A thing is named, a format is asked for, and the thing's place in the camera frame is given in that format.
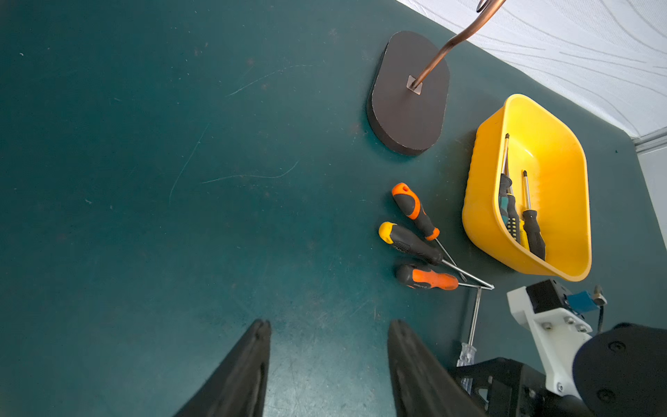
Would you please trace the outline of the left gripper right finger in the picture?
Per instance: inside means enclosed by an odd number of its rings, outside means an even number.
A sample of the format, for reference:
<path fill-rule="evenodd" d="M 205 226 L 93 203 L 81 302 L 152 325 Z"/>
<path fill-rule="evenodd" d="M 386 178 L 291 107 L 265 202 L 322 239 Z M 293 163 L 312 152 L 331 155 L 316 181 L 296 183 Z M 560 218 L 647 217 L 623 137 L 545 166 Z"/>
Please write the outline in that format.
<path fill-rule="evenodd" d="M 406 322 L 390 322 L 387 354 L 396 415 L 485 414 Z"/>

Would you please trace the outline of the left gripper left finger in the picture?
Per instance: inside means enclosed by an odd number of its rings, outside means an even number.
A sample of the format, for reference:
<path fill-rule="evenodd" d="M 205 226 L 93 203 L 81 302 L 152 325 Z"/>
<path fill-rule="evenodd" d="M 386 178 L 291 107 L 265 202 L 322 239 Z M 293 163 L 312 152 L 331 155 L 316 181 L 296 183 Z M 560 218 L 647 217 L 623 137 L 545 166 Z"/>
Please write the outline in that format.
<path fill-rule="evenodd" d="M 269 321 L 256 320 L 177 416 L 262 416 L 269 377 Z"/>

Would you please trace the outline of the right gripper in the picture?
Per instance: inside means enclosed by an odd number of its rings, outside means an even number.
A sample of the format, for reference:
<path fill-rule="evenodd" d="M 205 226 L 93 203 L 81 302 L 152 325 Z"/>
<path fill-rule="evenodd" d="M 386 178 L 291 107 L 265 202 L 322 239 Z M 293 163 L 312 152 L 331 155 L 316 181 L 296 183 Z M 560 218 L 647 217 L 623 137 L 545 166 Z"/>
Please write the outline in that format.
<path fill-rule="evenodd" d="M 454 368 L 472 400 L 488 416 L 577 416 L 578 398 L 549 391 L 545 375 L 507 358 Z"/>

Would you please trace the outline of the clear handle small screwdriver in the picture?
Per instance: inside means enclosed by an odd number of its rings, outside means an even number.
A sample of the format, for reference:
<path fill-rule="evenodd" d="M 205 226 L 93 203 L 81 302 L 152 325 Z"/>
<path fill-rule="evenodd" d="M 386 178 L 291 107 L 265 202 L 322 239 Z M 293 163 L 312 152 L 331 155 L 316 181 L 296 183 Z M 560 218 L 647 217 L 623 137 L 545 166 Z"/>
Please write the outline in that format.
<path fill-rule="evenodd" d="M 474 302 L 474 311 L 472 311 L 472 321 L 467 342 L 462 342 L 457 367 L 463 368 L 474 365 L 477 349 L 474 347 L 474 338 L 476 335 L 477 322 L 479 317 L 479 306 L 483 289 L 477 288 Z"/>

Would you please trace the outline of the black yellow phillips screwdriver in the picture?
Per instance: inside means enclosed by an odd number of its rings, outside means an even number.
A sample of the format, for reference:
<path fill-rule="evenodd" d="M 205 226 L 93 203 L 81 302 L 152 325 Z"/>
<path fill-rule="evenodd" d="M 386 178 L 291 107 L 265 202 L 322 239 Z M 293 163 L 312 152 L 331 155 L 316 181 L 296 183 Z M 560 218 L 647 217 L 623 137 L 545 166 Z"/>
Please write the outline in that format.
<path fill-rule="evenodd" d="M 532 207 L 530 184 L 526 170 L 522 172 L 522 178 L 525 197 L 525 210 L 523 212 L 524 231 L 526 232 L 528 248 L 533 255 L 544 261 L 546 246 L 541 235 L 540 226 L 538 225 L 538 212 Z"/>

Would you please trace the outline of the yellow plastic storage box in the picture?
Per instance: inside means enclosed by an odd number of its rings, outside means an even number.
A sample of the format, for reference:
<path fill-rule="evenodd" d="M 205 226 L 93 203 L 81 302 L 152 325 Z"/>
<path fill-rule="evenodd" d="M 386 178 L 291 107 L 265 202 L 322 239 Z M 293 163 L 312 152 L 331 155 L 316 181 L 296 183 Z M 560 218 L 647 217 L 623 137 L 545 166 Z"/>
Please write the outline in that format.
<path fill-rule="evenodd" d="M 516 242 L 502 222 L 504 173 L 517 212 L 537 213 L 544 259 L 527 242 Z M 477 130 L 462 222 L 476 247 L 519 273 L 585 280 L 592 267 L 588 171 L 573 131 L 530 97 L 508 97 Z"/>

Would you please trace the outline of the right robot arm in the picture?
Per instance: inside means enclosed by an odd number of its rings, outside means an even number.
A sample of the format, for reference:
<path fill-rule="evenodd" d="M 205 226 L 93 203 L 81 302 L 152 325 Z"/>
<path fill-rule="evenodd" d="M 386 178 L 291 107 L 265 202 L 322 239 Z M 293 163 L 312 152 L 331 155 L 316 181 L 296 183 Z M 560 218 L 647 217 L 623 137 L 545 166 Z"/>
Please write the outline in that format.
<path fill-rule="evenodd" d="M 666 332 L 620 323 L 590 339 L 573 363 L 578 396 L 552 393 L 545 375 L 505 358 L 450 374 L 472 383 L 467 391 L 489 416 L 664 416 Z"/>

